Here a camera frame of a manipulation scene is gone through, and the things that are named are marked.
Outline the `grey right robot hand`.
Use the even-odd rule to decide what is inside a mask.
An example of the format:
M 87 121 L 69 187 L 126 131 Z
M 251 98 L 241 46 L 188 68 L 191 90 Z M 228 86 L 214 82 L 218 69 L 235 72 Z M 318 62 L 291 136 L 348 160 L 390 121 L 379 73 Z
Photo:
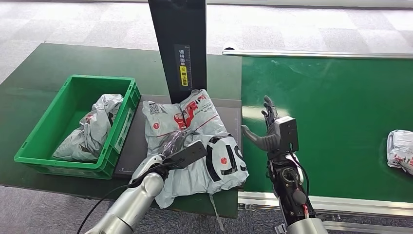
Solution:
M 277 109 L 272 99 L 265 95 L 263 106 L 266 110 L 262 110 L 261 114 L 264 116 L 267 132 L 265 136 L 259 136 L 252 132 L 248 126 L 241 125 L 242 133 L 254 145 L 265 152 L 273 152 L 279 147 L 280 136 L 276 133 L 275 120 L 279 119 Z

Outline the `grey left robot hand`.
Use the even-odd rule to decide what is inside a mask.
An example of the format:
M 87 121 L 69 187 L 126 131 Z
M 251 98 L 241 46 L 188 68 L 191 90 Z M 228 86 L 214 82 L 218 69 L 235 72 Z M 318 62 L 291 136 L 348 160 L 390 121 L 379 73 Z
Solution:
M 159 145 L 159 154 L 163 157 L 167 157 L 181 150 L 186 138 L 188 136 L 187 131 L 175 131 L 167 134 Z

